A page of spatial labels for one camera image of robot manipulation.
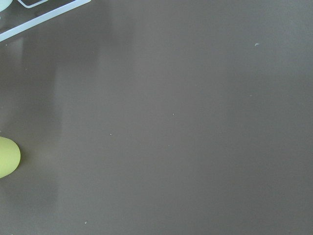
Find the yellow plastic cup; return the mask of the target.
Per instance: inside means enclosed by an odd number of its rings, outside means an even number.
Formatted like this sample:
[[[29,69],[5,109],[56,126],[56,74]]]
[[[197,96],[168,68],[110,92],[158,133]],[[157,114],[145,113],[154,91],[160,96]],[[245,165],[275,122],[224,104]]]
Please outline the yellow plastic cup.
[[[18,145],[11,139],[0,138],[0,177],[3,178],[17,169],[21,160]]]

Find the cup rack with cups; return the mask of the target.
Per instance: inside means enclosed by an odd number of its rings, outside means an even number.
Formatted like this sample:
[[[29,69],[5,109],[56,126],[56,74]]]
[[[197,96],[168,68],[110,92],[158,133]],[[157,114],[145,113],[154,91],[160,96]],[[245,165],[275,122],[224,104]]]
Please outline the cup rack with cups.
[[[0,40],[3,42],[89,2],[89,0],[2,0]]]

